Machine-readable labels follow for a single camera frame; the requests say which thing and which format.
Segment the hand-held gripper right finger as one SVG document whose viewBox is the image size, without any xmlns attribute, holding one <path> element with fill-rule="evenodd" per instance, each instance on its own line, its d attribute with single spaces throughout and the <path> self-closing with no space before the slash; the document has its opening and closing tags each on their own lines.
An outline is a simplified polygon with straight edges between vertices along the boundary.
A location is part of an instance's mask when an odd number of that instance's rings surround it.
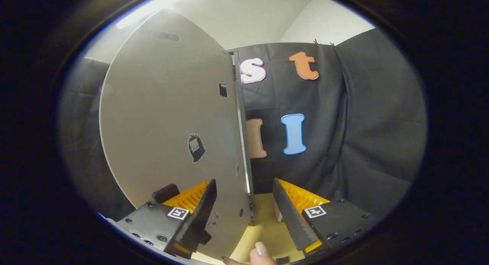
<svg viewBox="0 0 489 265">
<path fill-rule="evenodd" d="M 377 221 L 347 200 L 327 200 L 278 178 L 272 193 L 296 249 L 306 257 L 346 246 Z"/>
</svg>

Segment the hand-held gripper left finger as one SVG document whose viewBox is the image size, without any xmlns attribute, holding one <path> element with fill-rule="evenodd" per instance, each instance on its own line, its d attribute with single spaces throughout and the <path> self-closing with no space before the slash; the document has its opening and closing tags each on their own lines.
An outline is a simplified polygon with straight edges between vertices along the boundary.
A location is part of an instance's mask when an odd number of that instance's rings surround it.
<svg viewBox="0 0 489 265">
<path fill-rule="evenodd" d="M 109 225 L 128 242 L 155 258 L 190 260 L 200 244 L 207 244 L 206 231 L 217 199 L 215 179 L 181 192 L 176 184 L 149 185 L 129 199 L 138 207 Z"/>
</svg>

